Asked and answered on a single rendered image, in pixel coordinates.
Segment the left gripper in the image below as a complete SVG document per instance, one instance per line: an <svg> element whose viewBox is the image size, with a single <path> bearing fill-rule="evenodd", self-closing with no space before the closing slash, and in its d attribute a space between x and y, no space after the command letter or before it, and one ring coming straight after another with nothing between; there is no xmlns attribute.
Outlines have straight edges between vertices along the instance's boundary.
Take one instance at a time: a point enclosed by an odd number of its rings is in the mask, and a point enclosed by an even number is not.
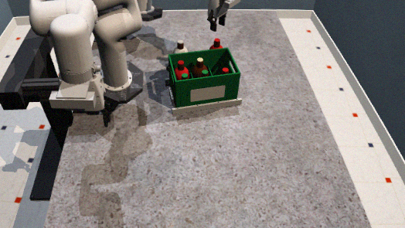
<svg viewBox="0 0 405 228"><path fill-rule="evenodd" d="M225 26L225 18L228 9L224 8L226 0L209 0L208 6L208 21L210 22L210 30L216 32L216 21L219 18L219 24ZM225 14L225 15L224 15ZM214 21L212 19L215 19Z"/></svg>

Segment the brown bottle with red cap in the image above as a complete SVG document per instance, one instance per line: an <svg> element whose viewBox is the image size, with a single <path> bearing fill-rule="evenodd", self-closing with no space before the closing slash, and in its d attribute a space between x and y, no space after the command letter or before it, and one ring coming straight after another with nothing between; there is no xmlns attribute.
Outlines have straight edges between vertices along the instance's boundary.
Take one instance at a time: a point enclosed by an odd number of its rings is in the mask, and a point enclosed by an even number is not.
<svg viewBox="0 0 405 228"><path fill-rule="evenodd" d="M229 73L229 70L227 68L223 68L222 74L228 74L228 73ZM222 74L220 74L220 75L222 75Z"/></svg>

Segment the orange-brown bottle with green cap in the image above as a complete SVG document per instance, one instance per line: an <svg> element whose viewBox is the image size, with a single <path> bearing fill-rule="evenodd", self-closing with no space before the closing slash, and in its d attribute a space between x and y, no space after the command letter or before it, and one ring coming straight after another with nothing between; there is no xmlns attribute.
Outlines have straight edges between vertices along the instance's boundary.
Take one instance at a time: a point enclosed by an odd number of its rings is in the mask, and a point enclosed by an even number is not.
<svg viewBox="0 0 405 228"><path fill-rule="evenodd" d="M203 70L202 71L202 76L201 77L208 77L209 76L209 74L208 74L208 70Z"/></svg>

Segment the white bottle with brown cap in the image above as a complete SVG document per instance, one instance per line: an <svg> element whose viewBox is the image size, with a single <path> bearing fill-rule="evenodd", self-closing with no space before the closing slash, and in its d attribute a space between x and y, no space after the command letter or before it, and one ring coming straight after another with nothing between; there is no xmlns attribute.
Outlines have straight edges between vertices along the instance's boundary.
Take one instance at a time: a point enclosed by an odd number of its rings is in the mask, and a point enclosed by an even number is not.
<svg viewBox="0 0 405 228"><path fill-rule="evenodd" d="M178 47L175 47L173 53L186 53L188 50L184 47L184 43L182 40L179 40L177 43Z"/></svg>

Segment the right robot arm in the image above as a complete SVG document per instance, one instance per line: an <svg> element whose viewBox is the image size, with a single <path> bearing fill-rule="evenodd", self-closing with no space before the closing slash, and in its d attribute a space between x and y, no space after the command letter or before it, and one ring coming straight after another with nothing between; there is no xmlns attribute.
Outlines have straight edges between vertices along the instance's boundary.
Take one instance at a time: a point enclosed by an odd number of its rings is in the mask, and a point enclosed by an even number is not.
<svg viewBox="0 0 405 228"><path fill-rule="evenodd" d="M123 7L97 17L98 12L119 5ZM97 71L106 90L118 92L131 85L120 39L142 27L137 0L29 0L29 22L36 35L51 36L62 78L59 91L50 94L51 108L94 109L95 92L88 88ZM93 58L92 32L101 66Z"/></svg>

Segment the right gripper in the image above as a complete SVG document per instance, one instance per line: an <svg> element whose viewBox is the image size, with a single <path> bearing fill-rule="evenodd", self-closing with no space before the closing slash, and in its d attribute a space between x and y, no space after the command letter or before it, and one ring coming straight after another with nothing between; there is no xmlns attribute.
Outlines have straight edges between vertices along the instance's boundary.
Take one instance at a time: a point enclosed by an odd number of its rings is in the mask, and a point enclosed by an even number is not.
<svg viewBox="0 0 405 228"><path fill-rule="evenodd" d="M96 105L94 109L59 109L55 108L62 115L65 117L65 121L69 127L72 126L73 123L73 112L72 111L100 111L103 115L104 119L104 126L108 126L108 122L111 122L111 112L115 110L115 108L120 103L120 98L115 97L111 94L106 93L103 79L100 75L100 72L96 72L95 76L90 79L90 85L88 91L95 92L96 95ZM106 101L111 102L108 104ZM68 113L69 112L69 113ZM110 116L109 116L110 115Z"/></svg>

